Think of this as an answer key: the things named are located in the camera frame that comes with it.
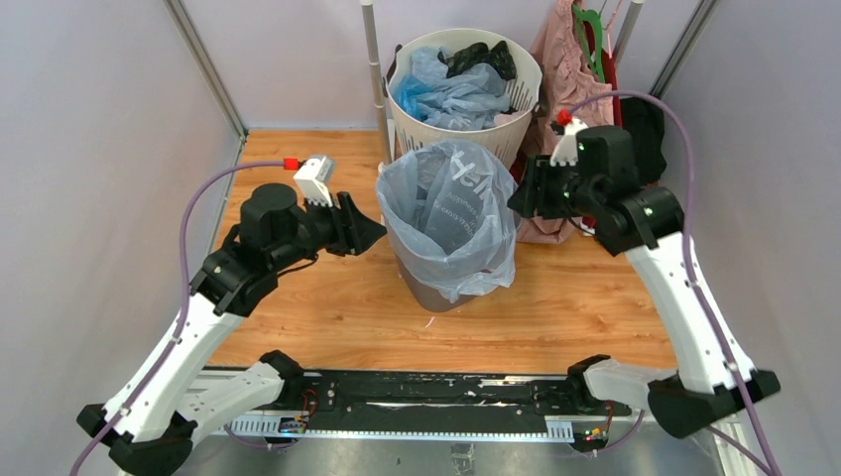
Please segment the white slotted laundry basket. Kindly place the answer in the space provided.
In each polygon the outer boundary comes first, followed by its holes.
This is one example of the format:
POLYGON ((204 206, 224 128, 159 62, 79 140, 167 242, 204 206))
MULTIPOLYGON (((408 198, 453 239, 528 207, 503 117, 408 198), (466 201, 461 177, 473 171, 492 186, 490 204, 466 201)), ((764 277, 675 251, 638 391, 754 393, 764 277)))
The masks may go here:
POLYGON ((506 167, 514 163, 540 102, 541 68, 526 49, 493 32, 457 28, 433 32, 402 45, 402 48, 395 52, 394 65, 395 72, 386 80, 387 103, 391 109, 396 139, 402 152, 417 150, 445 139, 464 139, 484 146, 506 167), (510 121, 490 129, 452 131, 432 127, 411 117, 396 102, 395 88, 403 77, 411 72, 411 54, 415 50, 421 47, 442 47, 449 53, 455 53, 475 43, 485 43, 493 47, 501 41, 508 45, 517 71, 517 77, 508 81, 505 86, 511 106, 515 109, 510 121))

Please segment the light blue plastic bag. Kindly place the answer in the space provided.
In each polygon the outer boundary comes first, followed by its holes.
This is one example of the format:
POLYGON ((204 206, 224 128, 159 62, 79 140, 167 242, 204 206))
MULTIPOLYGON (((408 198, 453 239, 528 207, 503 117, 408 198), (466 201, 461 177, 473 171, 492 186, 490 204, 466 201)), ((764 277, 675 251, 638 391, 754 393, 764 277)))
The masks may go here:
POLYGON ((453 302, 513 283, 519 219, 507 201, 515 186, 485 147, 445 140, 383 167, 375 194, 396 258, 453 302))

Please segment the grey mesh trash bin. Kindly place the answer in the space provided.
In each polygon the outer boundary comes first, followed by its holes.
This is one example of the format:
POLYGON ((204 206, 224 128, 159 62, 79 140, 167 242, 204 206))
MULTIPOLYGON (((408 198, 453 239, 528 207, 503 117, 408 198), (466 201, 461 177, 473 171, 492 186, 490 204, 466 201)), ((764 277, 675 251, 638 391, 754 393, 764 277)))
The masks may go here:
POLYGON ((439 291, 429 286, 426 286, 420 281, 418 281, 409 272, 408 268, 405 266, 405 264, 400 258, 396 258, 396 262, 400 270, 400 276, 407 284, 413 297, 416 299, 418 304, 427 311, 444 313, 451 311, 457 307, 460 307, 475 299, 475 296, 462 295, 456 301, 450 302, 439 291))

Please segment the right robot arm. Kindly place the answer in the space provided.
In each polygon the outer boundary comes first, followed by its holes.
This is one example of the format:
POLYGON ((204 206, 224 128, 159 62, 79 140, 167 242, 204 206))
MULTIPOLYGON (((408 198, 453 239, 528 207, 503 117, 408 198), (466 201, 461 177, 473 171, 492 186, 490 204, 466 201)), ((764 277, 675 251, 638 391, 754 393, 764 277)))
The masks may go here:
POLYGON ((755 366, 709 296, 678 199, 640 179, 630 133, 577 119, 552 130, 554 150, 528 160, 510 208, 526 218, 592 218, 595 240, 642 279, 677 362, 666 370, 589 357, 568 370, 570 407, 585 415, 604 402, 635 407, 684 438, 777 394, 778 376, 755 366))

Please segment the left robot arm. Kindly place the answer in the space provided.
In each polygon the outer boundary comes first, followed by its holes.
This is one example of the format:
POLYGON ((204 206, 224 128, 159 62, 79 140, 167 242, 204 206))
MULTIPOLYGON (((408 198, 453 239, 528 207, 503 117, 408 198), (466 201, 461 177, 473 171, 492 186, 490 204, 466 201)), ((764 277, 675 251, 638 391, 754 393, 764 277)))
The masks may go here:
POLYGON ((188 388, 281 276, 313 264, 320 252, 360 255, 385 233, 346 192, 299 201, 288 185, 258 186, 189 281, 169 333, 117 395, 84 407, 77 423, 124 472, 172 475, 201 441, 252 409, 298 409, 303 369, 278 350, 199 394, 188 388))

